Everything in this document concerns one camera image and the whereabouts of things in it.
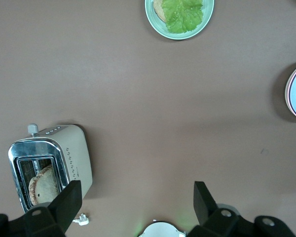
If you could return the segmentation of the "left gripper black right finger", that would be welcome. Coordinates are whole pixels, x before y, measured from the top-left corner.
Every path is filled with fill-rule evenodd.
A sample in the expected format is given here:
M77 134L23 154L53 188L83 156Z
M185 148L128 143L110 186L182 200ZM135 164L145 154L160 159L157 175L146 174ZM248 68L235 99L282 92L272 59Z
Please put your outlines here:
M276 217L261 215L250 222L231 208L219 207L202 181L194 182L193 207L199 224L187 237L296 237Z

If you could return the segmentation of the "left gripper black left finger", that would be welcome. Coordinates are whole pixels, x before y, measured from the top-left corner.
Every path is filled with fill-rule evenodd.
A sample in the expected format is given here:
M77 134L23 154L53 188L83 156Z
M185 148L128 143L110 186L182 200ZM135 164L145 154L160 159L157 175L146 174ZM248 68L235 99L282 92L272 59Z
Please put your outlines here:
M74 180L50 204L36 205L14 220L0 214L0 237L66 237L81 206L81 182Z

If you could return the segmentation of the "white toaster power plug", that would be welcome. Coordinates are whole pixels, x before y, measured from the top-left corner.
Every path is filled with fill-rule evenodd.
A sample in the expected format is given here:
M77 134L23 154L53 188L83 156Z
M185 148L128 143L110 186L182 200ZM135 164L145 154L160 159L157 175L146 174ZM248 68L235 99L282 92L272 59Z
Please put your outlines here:
M77 223L80 226L85 226L89 224L89 219L86 214L81 213L78 218L72 220L73 223Z

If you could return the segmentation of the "brown toast in toaster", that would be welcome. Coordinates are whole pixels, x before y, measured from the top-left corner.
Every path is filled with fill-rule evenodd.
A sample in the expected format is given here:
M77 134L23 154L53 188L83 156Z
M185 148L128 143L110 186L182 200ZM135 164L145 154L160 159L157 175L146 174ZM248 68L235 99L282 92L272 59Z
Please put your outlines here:
M29 183L29 197L32 205L52 202L59 194L52 165L43 168Z

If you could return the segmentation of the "beige and chrome toaster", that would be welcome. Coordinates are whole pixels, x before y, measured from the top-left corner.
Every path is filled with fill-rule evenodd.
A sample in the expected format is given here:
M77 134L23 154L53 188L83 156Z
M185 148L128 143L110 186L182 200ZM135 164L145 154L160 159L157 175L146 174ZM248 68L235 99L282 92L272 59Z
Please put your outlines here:
M8 158L17 194L24 212L32 205L30 180L52 165L59 193L73 180L81 182L84 197L92 185L92 168L83 130L75 124L59 124L39 131L28 125L28 137L15 141Z

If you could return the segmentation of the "green plate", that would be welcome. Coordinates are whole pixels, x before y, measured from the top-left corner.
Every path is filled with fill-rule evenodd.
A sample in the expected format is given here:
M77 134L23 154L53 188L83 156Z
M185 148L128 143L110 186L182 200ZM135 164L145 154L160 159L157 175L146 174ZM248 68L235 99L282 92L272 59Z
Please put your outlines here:
M163 37L171 40L186 40L196 36L200 33L205 26L209 23L211 16L214 11L215 0L203 0L202 12L203 12L203 21L200 25L196 27L193 31L188 31L186 33L174 34L170 33L166 28L166 23L164 23L155 13L153 8L153 0L145 0L145 11L146 16L151 24L151 26Z

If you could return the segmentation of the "green lettuce leaf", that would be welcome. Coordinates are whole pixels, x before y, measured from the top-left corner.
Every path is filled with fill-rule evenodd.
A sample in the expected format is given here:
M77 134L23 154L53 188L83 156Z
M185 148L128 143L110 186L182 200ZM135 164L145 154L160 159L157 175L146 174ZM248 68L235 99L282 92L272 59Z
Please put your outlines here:
M166 28L170 33L193 31L203 21L203 0L162 0Z

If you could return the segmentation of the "toasted bread slice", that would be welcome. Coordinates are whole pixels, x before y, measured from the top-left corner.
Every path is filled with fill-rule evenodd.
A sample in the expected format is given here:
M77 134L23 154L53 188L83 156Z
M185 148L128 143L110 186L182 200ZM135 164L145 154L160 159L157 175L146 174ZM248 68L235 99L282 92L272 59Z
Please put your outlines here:
M163 0L153 0L153 8L157 16L166 23L166 17L162 8Z

